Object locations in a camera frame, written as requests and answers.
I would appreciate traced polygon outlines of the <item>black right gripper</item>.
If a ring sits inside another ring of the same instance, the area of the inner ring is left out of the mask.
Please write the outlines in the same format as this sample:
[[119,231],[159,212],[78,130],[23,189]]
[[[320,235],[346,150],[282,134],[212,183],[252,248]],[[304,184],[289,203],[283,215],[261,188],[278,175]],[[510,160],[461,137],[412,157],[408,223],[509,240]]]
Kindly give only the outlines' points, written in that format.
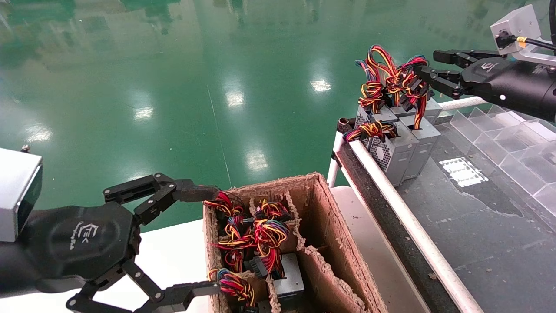
[[433,59],[464,69],[460,72],[415,66],[417,77],[439,93],[460,99],[467,91],[500,107],[524,114],[539,113],[538,94],[533,87],[536,64],[503,59],[496,51],[475,49],[435,50]]

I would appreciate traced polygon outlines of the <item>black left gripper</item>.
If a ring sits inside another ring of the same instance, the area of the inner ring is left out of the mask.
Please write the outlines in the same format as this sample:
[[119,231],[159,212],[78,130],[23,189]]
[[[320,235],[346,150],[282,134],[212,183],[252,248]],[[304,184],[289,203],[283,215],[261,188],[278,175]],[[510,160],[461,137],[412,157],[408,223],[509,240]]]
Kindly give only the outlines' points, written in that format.
[[[129,276],[149,298],[135,313],[184,312],[195,297],[220,293],[211,281],[160,289],[133,259],[139,253],[139,225],[146,226],[175,202],[214,200],[217,186],[198,186],[155,173],[103,191],[105,204],[66,206],[35,212],[24,228],[24,251],[34,287],[41,293],[81,289],[66,303],[73,313],[128,313],[93,300],[94,295]],[[121,204],[145,199],[131,214]]]

